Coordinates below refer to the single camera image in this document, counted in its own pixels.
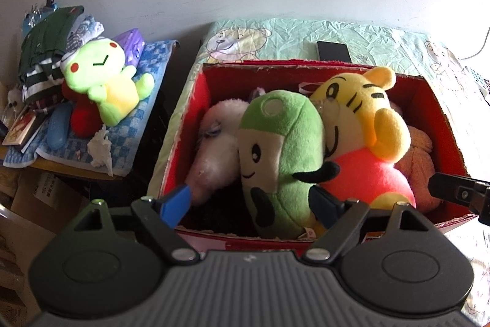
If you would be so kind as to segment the pink plush teddy bear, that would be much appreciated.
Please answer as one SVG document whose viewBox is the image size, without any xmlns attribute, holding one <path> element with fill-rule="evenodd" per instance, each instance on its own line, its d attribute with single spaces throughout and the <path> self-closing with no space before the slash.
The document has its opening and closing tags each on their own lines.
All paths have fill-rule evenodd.
<svg viewBox="0 0 490 327">
<path fill-rule="evenodd" d="M 422 130 L 407 125 L 395 103 L 390 102 L 390 107 L 391 111 L 383 109 L 383 115 L 389 122 L 389 161 L 394 161 L 394 166 L 385 191 L 404 196 L 422 213 L 430 212 L 442 203 L 428 191 L 428 181 L 435 174 L 432 140 Z"/>
</svg>

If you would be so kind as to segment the white plush bunny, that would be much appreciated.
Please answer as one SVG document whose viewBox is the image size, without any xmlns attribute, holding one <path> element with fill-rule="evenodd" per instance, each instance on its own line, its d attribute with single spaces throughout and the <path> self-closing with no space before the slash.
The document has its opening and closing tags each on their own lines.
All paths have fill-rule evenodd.
<svg viewBox="0 0 490 327">
<path fill-rule="evenodd" d="M 248 101 L 228 99 L 213 105 L 203 116 L 197 153 L 185 179 L 193 205 L 204 203 L 238 177 L 237 132 L 249 105 Z"/>
</svg>

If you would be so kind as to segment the yellow tiger plush toy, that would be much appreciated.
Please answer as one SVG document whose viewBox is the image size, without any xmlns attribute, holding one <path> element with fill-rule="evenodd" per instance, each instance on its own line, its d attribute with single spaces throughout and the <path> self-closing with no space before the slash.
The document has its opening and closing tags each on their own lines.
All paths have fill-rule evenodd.
<svg viewBox="0 0 490 327">
<path fill-rule="evenodd" d="M 379 209 L 398 201 L 416 205 L 407 178 L 394 167 L 411 143 L 407 124 L 386 93 L 395 82 L 388 67 L 343 72 L 310 96 L 325 127 L 325 161 L 340 167 L 321 186 L 340 200 L 355 197 Z"/>
</svg>

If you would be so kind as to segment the green pea plush toy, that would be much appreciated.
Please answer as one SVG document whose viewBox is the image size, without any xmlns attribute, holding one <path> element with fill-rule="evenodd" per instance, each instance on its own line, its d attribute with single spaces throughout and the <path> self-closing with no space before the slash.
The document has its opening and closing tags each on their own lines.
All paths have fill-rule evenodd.
<svg viewBox="0 0 490 327">
<path fill-rule="evenodd" d="M 296 239 L 316 224 L 310 187 L 340 167 L 324 160 L 322 118 L 304 95 L 278 89 L 253 100 L 237 132 L 245 202 L 259 235 Z"/>
</svg>

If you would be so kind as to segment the crumpled white tissue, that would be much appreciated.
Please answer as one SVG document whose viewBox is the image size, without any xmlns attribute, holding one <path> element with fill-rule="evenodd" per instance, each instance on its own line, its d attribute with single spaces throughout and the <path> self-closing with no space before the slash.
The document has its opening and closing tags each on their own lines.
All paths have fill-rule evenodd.
<svg viewBox="0 0 490 327">
<path fill-rule="evenodd" d="M 87 152 L 91 156 L 91 166 L 94 168 L 105 167 L 107 174 L 113 177 L 111 141 L 108 139 L 108 131 L 103 124 L 94 137 L 87 144 Z"/>
</svg>

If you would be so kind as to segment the cardboard box on floor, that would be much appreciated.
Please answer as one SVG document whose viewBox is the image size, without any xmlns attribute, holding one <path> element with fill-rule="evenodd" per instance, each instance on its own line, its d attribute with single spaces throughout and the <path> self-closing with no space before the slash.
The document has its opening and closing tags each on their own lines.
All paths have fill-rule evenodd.
<svg viewBox="0 0 490 327">
<path fill-rule="evenodd" d="M 23 169 L 10 206 L 1 206 L 1 234 L 24 275 L 17 292 L 27 307 L 27 323 L 40 309 L 28 282 L 34 258 L 87 205 L 87 181 L 62 174 Z"/>
</svg>

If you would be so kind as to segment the cartoon bear bed sheet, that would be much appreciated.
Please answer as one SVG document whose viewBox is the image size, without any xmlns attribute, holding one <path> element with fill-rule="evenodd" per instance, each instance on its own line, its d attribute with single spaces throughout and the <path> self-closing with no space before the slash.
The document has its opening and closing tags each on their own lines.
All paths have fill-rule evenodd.
<svg viewBox="0 0 490 327">
<path fill-rule="evenodd" d="M 294 18 L 237 19 L 216 21 L 200 42 L 170 117 L 148 192 L 155 195 L 163 187 L 184 109 L 195 98 L 191 91 L 201 65 L 319 61 L 321 41 L 345 45 L 351 60 L 363 67 L 390 67 L 425 78 L 456 135 L 469 175 L 489 176 L 489 69 L 479 66 L 480 56 L 458 57 L 434 36 L 401 28 Z"/>
</svg>

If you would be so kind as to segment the green frog plush toy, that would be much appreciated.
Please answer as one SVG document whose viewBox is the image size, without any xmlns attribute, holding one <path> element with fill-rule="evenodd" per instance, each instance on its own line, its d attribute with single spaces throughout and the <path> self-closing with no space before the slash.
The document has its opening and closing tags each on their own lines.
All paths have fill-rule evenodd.
<svg viewBox="0 0 490 327">
<path fill-rule="evenodd" d="M 119 124 L 154 89 L 154 77 L 125 64 L 125 52 L 114 40 L 98 37 L 62 57 L 67 86 L 96 103 L 103 124 Z"/>
</svg>

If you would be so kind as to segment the black smartphone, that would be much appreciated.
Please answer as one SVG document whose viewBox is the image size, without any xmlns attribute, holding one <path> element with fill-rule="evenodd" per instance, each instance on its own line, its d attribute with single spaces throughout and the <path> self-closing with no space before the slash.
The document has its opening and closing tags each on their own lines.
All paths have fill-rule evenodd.
<svg viewBox="0 0 490 327">
<path fill-rule="evenodd" d="M 328 41 L 318 41 L 316 43 L 320 61 L 340 61 L 351 63 L 350 53 L 347 45 Z"/>
</svg>

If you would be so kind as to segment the purple tissue pack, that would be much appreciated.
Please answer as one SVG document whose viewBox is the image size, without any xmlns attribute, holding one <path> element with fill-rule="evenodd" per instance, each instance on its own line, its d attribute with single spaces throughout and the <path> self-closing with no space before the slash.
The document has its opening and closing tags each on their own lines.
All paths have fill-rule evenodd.
<svg viewBox="0 0 490 327">
<path fill-rule="evenodd" d="M 130 29 L 113 37 L 125 53 L 125 64 L 138 67 L 140 57 L 145 47 L 145 39 L 138 28 Z"/>
</svg>

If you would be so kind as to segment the dark green folded clothes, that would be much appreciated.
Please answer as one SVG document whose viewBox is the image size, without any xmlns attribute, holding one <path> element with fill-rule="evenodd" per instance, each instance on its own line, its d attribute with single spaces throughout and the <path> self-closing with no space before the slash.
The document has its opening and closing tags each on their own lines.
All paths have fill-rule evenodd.
<svg viewBox="0 0 490 327">
<path fill-rule="evenodd" d="M 38 101 L 62 83 L 61 60 L 66 54 L 68 36 L 84 11 L 82 5 L 58 8 L 27 33 L 18 67 L 25 103 Z"/>
</svg>

